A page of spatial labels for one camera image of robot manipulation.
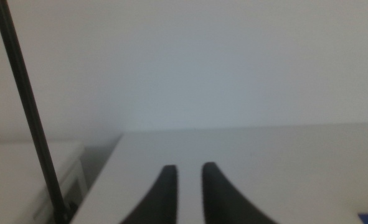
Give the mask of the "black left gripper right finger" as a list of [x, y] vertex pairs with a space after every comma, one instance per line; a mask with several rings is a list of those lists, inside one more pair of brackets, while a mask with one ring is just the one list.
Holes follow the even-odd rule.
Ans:
[[206, 224], [275, 224], [248, 201], [216, 163], [202, 167], [202, 198]]

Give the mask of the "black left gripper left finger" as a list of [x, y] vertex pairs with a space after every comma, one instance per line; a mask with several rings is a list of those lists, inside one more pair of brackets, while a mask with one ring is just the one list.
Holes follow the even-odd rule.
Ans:
[[178, 205], [177, 167], [167, 165], [122, 224], [176, 224]]

